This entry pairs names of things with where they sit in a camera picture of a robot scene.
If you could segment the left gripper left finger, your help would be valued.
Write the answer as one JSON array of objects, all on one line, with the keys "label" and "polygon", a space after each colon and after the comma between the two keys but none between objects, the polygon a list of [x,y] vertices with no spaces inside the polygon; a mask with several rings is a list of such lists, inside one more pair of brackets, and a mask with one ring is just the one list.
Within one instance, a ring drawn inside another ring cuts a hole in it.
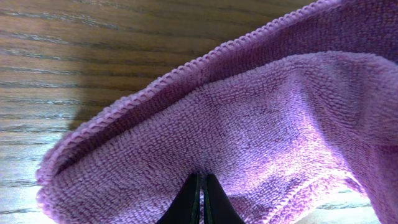
[{"label": "left gripper left finger", "polygon": [[156,224],[199,224],[200,178],[191,174]]}]

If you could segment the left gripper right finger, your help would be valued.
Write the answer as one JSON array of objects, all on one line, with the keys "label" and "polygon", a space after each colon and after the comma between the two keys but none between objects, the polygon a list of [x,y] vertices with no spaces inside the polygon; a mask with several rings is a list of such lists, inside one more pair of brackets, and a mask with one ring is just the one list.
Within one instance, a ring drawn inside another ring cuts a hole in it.
[{"label": "left gripper right finger", "polygon": [[204,194],[205,224],[244,224],[214,174],[207,175]]}]

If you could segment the pink microfiber cloth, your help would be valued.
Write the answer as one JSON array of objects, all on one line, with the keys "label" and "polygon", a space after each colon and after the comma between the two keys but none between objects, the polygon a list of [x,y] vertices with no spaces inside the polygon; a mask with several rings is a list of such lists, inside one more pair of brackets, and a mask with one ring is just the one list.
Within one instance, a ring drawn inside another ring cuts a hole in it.
[{"label": "pink microfiber cloth", "polygon": [[57,223],[155,223],[192,173],[246,223],[347,186],[397,222],[397,2],[317,1],[156,79],[44,156]]}]

